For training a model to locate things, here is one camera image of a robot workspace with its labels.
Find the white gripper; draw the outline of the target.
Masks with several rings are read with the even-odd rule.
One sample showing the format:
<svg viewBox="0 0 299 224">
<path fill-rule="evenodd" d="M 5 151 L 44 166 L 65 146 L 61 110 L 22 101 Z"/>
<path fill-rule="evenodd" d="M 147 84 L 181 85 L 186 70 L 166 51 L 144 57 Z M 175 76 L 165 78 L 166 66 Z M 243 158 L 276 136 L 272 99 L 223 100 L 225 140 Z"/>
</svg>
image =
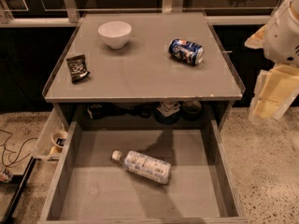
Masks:
<svg viewBox="0 0 299 224">
<path fill-rule="evenodd" d="M 299 94 L 299 0 L 285 0 L 245 46 L 263 48 L 264 56 L 277 63 L 257 77 L 249 120 L 255 125 L 279 120 Z"/>
</svg>

